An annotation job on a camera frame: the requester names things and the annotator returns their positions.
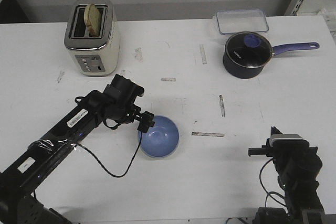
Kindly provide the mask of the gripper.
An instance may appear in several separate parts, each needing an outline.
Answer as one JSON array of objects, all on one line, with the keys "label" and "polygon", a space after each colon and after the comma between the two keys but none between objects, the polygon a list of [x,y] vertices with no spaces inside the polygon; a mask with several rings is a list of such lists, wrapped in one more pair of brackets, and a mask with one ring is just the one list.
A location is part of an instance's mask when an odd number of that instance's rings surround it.
[{"label": "gripper", "polygon": [[[275,127],[271,127],[271,138],[282,138],[283,134]],[[269,138],[266,140],[266,144],[261,147],[249,148],[248,156],[265,155],[267,157],[273,157],[278,161],[288,161],[290,158],[294,161],[317,161],[317,147],[310,147],[308,141],[295,142],[291,141],[285,143],[280,141],[275,143],[272,147],[268,143]]]},{"label": "gripper", "polygon": [[154,114],[148,111],[141,112],[141,108],[134,104],[137,97],[142,97],[144,91],[134,91],[129,97],[122,95],[104,110],[103,124],[111,130],[116,130],[121,124],[139,121],[138,131],[147,133],[154,127]]}]

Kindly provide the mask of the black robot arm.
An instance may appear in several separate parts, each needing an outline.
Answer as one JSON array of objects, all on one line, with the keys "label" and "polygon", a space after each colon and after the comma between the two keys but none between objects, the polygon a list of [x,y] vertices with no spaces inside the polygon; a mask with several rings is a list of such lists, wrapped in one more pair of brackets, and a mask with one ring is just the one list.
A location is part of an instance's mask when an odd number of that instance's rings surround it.
[{"label": "black robot arm", "polygon": [[274,126],[265,145],[248,149],[249,156],[265,155],[273,162],[285,201],[285,208],[260,207],[253,223],[326,223],[317,194],[322,168],[317,151],[300,135],[283,134]]},{"label": "black robot arm", "polygon": [[143,133],[153,127],[153,114],[141,113],[134,104],[143,93],[143,88],[121,91],[108,87],[77,97],[76,107],[1,173],[1,223],[70,223],[40,203],[33,192],[80,141],[107,119],[117,125],[137,120],[138,130]]}]

